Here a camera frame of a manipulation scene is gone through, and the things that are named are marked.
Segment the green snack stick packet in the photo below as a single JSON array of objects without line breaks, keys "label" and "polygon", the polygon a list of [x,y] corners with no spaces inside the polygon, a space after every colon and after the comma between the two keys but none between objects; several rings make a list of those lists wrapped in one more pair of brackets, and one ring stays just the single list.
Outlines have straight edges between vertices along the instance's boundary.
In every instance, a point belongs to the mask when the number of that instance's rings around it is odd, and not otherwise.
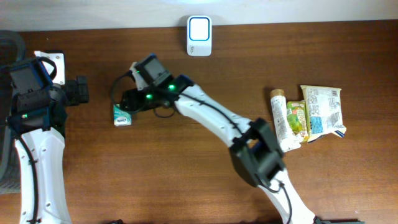
[{"label": "green snack stick packet", "polygon": [[287,121],[299,142],[309,139],[304,101],[290,101],[287,103]]}]

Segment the white tube with gold cap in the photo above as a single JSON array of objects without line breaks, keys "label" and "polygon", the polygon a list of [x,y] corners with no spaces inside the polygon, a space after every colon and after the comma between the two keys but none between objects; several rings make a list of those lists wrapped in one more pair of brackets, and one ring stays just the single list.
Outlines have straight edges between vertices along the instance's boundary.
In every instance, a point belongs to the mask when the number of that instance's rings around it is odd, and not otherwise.
[{"label": "white tube with gold cap", "polygon": [[287,121],[287,102],[284,90],[272,90],[270,92],[270,98],[275,133],[280,148],[283,152],[289,152],[300,148],[300,141],[297,139]]}]

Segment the cream snack bag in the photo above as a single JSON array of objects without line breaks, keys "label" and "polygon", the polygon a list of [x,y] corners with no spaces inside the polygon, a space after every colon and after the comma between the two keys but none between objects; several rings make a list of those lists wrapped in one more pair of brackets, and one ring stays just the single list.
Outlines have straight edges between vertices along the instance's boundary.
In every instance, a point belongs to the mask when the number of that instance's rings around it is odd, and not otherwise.
[{"label": "cream snack bag", "polygon": [[341,88],[301,85],[307,122],[308,143],[327,134],[345,137]]}]

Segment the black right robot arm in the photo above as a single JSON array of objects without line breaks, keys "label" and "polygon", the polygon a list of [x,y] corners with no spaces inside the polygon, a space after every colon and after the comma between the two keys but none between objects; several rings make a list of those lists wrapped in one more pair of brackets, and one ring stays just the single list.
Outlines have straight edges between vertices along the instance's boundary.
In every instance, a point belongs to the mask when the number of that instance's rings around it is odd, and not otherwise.
[{"label": "black right robot arm", "polygon": [[122,110],[139,113],[165,107],[195,120],[226,144],[240,178],[268,196],[283,223],[320,222],[294,189],[284,153],[265,120],[252,121],[228,110],[188,76],[173,76],[154,54],[133,62],[126,75],[136,88],[123,93]]}]

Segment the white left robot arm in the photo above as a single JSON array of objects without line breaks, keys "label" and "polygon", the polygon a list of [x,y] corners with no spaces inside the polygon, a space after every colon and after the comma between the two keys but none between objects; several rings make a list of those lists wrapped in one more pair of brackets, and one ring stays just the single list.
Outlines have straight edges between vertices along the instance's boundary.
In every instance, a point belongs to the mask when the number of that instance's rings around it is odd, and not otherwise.
[{"label": "white left robot arm", "polygon": [[6,67],[16,95],[6,125],[21,171],[20,223],[71,223],[63,179],[66,108],[89,102],[87,80],[54,82],[57,65],[34,57]]}]

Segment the teal tissue pack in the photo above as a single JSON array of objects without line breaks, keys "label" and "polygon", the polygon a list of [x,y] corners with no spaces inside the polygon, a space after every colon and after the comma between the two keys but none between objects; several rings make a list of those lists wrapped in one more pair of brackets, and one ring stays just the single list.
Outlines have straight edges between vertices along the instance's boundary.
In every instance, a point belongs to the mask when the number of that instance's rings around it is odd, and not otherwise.
[{"label": "teal tissue pack", "polygon": [[116,127],[130,126],[132,124],[132,116],[128,112],[121,110],[119,104],[113,106],[113,117]]}]

